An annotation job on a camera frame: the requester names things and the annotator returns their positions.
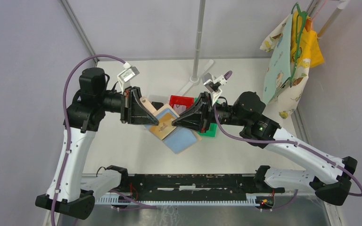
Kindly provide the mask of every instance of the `metal pole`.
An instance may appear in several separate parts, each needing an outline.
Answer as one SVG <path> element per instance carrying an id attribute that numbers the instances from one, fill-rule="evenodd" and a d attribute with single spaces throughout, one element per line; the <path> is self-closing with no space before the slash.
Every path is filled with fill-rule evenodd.
<path id="1" fill-rule="evenodd" d="M 82 43 L 87 48 L 87 51 L 90 54 L 90 56 L 96 55 L 90 41 L 88 40 L 87 35 L 84 32 L 84 29 L 81 27 L 81 24 L 78 21 L 77 17 L 75 16 L 75 13 L 74 13 L 73 9 L 71 8 L 70 3 L 68 2 L 68 0 L 59 0 L 59 2 L 62 5 L 63 9 L 65 10 L 67 16 L 69 17 L 71 23 L 73 24 L 76 32 L 80 36 L 80 38 L 82 40 Z M 98 62 L 98 60 L 96 58 L 94 58 L 93 61 L 95 63 Z"/>
<path id="2" fill-rule="evenodd" d="M 335 21 L 335 19 L 338 17 L 338 15 L 342 12 L 341 9 L 336 8 L 334 12 L 331 14 L 331 16 L 328 18 L 328 20 L 325 22 L 324 26 L 319 31 L 317 37 L 321 38 L 321 36 L 324 34 L 324 32 L 327 30 L 327 28 Z"/>
<path id="3" fill-rule="evenodd" d="M 307 7 L 307 15 L 309 17 L 312 17 L 313 14 L 316 12 L 317 7 L 320 5 L 322 0 L 312 0 L 309 4 L 309 7 Z"/>
<path id="4" fill-rule="evenodd" d="M 328 20 L 325 22 L 324 26 L 321 28 L 320 32 L 318 33 L 317 37 L 321 38 L 324 32 L 331 26 L 331 24 L 335 21 L 335 19 L 338 17 L 338 15 L 344 10 L 349 4 L 350 0 L 339 0 L 339 5 L 334 10 L 334 12 L 331 14 L 331 16 L 328 18 Z"/>
<path id="5" fill-rule="evenodd" d="M 203 14 L 205 13 L 206 0 L 200 0 L 199 4 L 199 19 L 197 21 L 197 33 L 196 33 L 196 44 L 195 44 L 195 58 L 194 67 L 192 72 L 192 81 L 197 81 L 197 66 L 199 65 L 199 52 L 200 52 L 200 41 L 202 39 L 202 27 L 203 27 Z"/>

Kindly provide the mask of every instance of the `green container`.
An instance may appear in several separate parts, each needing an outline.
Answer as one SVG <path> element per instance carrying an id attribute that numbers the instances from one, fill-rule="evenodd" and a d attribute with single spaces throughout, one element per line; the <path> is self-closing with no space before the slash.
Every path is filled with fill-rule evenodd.
<path id="1" fill-rule="evenodd" d="M 217 123 L 211 123 L 209 130 L 206 131 L 206 133 L 198 132 L 199 135 L 205 136 L 205 137 L 215 137 L 216 136 L 216 130 L 217 130 Z"/>

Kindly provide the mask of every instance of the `white pole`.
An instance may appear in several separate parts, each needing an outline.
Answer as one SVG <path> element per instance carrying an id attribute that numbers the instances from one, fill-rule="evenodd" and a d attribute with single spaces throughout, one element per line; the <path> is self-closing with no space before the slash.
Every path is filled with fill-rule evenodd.
<path id="1" fill-rule="evenodd" d="M 193 72 L 192 72 L 192 77 L 191 77 L 192 82 L 198 81 L 197 66 L 199 65 L 199 52 L 200 52 L 200 42 L 202 39 L 203 14 L 205 14 L 205 4 L 206 4 L 206 0 L 200 0 L 199 19 L 197 21 L 194 67 L 193 67 Z"/>
<path id="2" fill-rule="evenodd" d="M 322 0 L 312 0 L 309 4 L 309 7 L 307 7 L 307 15 L 309 17 L 312 17 L 313 14 L 316 12 L 317 7 L 320 5 Z"/>
<path id="3" fill-rule="evenodd" d="M 325 22 L 324 26 L 319 31 L 317 37 L 320 39 L 324 32 L 331 26 L 331 24 L 335 21 L 335 19 L 338 17 L 338 15 L 342 12 L 342 10 L 345 9 L 347 4 L 349 4 L 350 0 L 339 0 L 339 5 L 334 10 L 334 12 L 331 14 L 331 16 L 328 18 L 328 20 Z"/>

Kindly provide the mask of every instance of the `gray floor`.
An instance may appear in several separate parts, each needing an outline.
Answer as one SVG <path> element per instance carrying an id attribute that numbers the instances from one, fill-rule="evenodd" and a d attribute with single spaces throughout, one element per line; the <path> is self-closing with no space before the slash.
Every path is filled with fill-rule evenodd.
<path id="1" fill-rule="evenodd" d="M 290 197 L 276 197 L 276 206 Z M 74 218 L 63 217 L 62 225 L 73 225 Z M 325 206 L 315 197 L 299 196 L 293 204 L 274 212 L 254 207 L 165 206 L 158 210 L 117 212 L 97 205 L 78 226 L 330 226 Z"/>

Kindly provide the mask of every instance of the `white wall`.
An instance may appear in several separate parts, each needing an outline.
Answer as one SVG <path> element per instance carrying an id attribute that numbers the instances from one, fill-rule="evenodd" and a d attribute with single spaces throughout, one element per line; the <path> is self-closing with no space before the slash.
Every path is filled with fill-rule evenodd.
<path id="1" fill-rule="evenodd" d="M 69 0 L 97 53 L 193 58 L 199 0 Z M 300 0 L 306 9 L 310 0 Z M 201 56 L 268 57 L 263 39 L 296 0 L 207 0 Z"/>
<path id="2" fill-rule="evenodd" d="M 0 226 L 42 224 L 34 202 L 58 163 L 64 83 L 86 56 L 59 1 L 0 0 Z"/>
<path id="3" fill-rule="evenodd" d="M 321 12 L 318 24 L 328 16 Z M 320 47 L 325 64 L 311 69 L 299 108 L 314 146 L 356 158 L 362 183 L 362 1 L 351 1 Z M 348 197 L 342 209 L 346 225 L 362 225 L 361 197 Z"/>

